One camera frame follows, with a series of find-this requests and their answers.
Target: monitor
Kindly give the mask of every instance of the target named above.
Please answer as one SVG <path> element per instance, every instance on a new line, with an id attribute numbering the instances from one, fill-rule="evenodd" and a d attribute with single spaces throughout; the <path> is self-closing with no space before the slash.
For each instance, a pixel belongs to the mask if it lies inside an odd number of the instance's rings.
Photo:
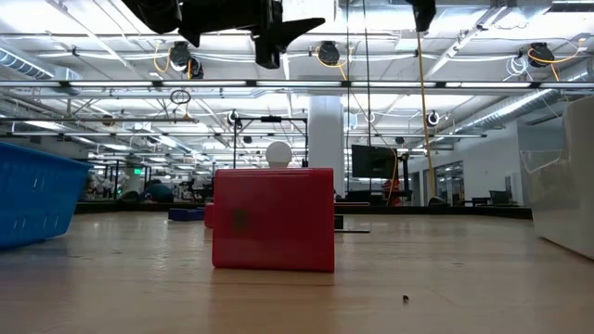
<path id="1" fill-rule="evenodd" d="M 398 178 L 395 150 L 361 145 L 352 145 L 353 177 Z"/>

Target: blue plastic basket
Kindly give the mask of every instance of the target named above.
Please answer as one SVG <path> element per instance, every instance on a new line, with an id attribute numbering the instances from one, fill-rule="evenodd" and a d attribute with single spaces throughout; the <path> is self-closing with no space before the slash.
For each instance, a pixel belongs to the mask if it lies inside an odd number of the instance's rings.
<path id="1" fill-rule="evenodd" d="M 0 143 L 0 248 L 66 233 L 90 168 Z"/>

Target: ceiling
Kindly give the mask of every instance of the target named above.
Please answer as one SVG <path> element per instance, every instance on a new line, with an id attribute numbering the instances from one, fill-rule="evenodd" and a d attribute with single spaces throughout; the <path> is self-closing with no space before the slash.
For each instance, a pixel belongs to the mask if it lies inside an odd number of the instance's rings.
<path id="1" fill-rule="evenodd" d="M 80 74 L 84 80 L 185 80 L 185 75 L 170 66 L 166 67 L 167 50 L 175 41 L 181 41 L 176 33 L 158 35 L 150 31 L 119 0 L 68 0 L 63 1 L 67 13 L 51 6 L 52 0 L 5 0 L 0 3 L 0 42 L 35 58 L 40 66 L 61 66 Z M 225 31 L 202 36 L 200 48 L 191 52 L 204 68 L 205 80 L 332 80 L 342 81 L 340 69 L 323 66 L 316 58 L 316 48 L 323 41 L 334 41 L 342 53 L 343 70 L 347 80 L 411 81 L 419 80 L 419 58 L 415 56 L 417 39 L 414 21 L 409 6 L 390 6 L 390 1 L 368 0 L 367 38 L 366 24 L 362 20 L 361 2 L 351 2 L 349 24 L 346 24 L 345 1 L 332 0 L 285 0 L 285 19 L 323 17 L 327 23 L 295 40 L 289 47 L 278 70 L 266 70 L 253 61 L 254 45 L 246 32 Z M 513 74 L 513 58 L 520 50 L 525 51 L 533 42 L 546 42 L 556 58 L 574 58 L 557 65 L 563 71 L 590 57 L 593 39 L 588 32 L 594 31 L 594 13 L 547 12 L 551 1 L 519 1 L 531 6 L 502 11 L 490 8 L 489 1 L 445 1 L 453 6 L 440 6 L 430 30 L 421 36 L 423 68 L 433 70 L 427 78 L 432 81 L 502 82 L 502 81 L 554 81 L 550 68 L 527 68 L 521 74 Z M 493 17 L 487 30 L 477 31 L 477 22 Z M 347 47 L 351 57 L 347 59 Z M 441 61 L 446 52 L 449 57 Z M 0 79 L 30 80 L 21 73 L 0 67 Z M 186 106 L 175 109 L 171 106 L 164 112 L 163 103 L 169 99 L 154 90 L 139 90 L 141 97 L 121 99 L 105 98 L 101 89 L 85 89 L 87 96 L 56 96 L 48 93 L 39 96 L 39 91 L 28 88 L 12 88 L 16 94 L 33 98 L 37 103 L 52 110 L 77 110 L 76 117 L 103 117 L 111 114 L 116 118 L 183 117 L 190 115 L 195 122 L 153 123 L 152 130 L 173 132 L 225 132 L 226 117 L 231 110 L 240 116 L 259 117 L 279 115 L 306 118 L 309 97 L 317 94 L 311 90 L 265 91 L 259 97 L 250 96 L 254 89 L 227 89 L 229 98 L 216 95 L 218 89 L 194 89 L 193 99 Z M 130 92 L 120 89 L 119 92 Z M 507 97 L 501 91 L 484 90 L 475 93 L 446 93 L 426 96 L 428 110 L 435 110 L 444 118 L 441 122 L 462 122 L 472 114 Z M 368 131 L 365 112 L 372 111 L 372 121 L 380 133 L 417 134 L 422 128 L 419 92 L 371 92 L 370 104 L 367 94 L 347 91 L 333 94 L 342 96 L 344 106 L 350 105 L 351 117 L 358 122 L 353 133 Z M 79 123 L 66 124 L 73 128 Z M 118 122 L 115 127 L 93 125 L 93 131 L 130 131 L 130 124 Z M 298 134 L 298 129 L 286 123 L 281 129 L 270 123 L 254 123 L 254 132 Z M 101 143 L 109 138 L 88 138 Z M 228 138 L 175 137 L 175 141 L 202 153 L 228 153 Z M 287 140 L 295 148 L 304 147 L 299 136 L 275 140 Z M 352 138 L 349 144 L 366 138 Z M 382 145 L 379 138 L 373 140 Z M 255 137 L 243 148 L 265 148 L 271 141 Z M 134 148 L 148 147 L 142 138 L 134 138 L 128 144 Z M 246 162 L 252 166 L 253 161 Z"/>

